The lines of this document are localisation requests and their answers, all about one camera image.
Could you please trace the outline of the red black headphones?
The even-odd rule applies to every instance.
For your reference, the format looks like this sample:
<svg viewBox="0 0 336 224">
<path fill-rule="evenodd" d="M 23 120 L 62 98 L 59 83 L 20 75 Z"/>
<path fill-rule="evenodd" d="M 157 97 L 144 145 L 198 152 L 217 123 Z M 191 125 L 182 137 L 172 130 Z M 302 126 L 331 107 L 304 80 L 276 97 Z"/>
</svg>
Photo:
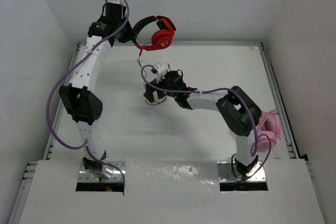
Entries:
<svg viewBox="0 0 336 224">
<path fill-rule="evenodd" d="M 140 45 L 137 37 L 140 31 L 150 23 L 156 23 L 159 30 L 151 38 L 151 45 Z M 138 21 L 132 28 L 135 37 L 132 39 L 133 44 L 140 50 L 155 51 L 169 47 L 173 41 L 176 31 L 174 23 L 165 16 L 148 16 Z"/>
</svg>

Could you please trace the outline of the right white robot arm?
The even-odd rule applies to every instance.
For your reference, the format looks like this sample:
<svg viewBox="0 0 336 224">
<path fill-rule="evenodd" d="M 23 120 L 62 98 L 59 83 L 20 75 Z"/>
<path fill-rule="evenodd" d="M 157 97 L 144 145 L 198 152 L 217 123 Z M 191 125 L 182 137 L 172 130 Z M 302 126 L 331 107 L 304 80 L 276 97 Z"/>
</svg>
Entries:
<svg viewBox="0 0 336 224">
<path fill-rule="evenodd" d="M 169 71 L 166 67 L 145 65 L 141 68 L 145 82 L 144 97 L 154 103 L 154 94 L 159 99 L 167 96 L 183 109 L 204 109 L 219 112 L 228 128 L 235 134 L 236 169 L 247 177 L 258 162 L 257 147 L 261 110 L 257 104 L 238 86 L 200 91 L 183 81 L 179 70 Z"/>
</svg>

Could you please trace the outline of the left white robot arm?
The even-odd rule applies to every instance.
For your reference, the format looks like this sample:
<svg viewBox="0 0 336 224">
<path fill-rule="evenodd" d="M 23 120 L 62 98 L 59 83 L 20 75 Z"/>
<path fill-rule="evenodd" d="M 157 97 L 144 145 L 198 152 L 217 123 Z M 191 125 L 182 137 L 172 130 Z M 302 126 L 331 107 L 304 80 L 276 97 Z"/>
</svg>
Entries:
<svg viewBox="0 0 336 224">
<path fill-rule="evenodd" d="M 63 105 L 75 121 L 84 144 L 84 167 L 103 182 L 111 179 L 116 168 L 108 164 L 98 130 L 103 103 L 94 93 L 96 82 L 114 41 L 127 42 L 132 37 L 131 26 L 126 20 L 126 7 L 119 0 L 105 3 L 101 16 L 89 27 L 80 65 L 75 68 L 68 84 L 59 88 Z"/>
</svg>

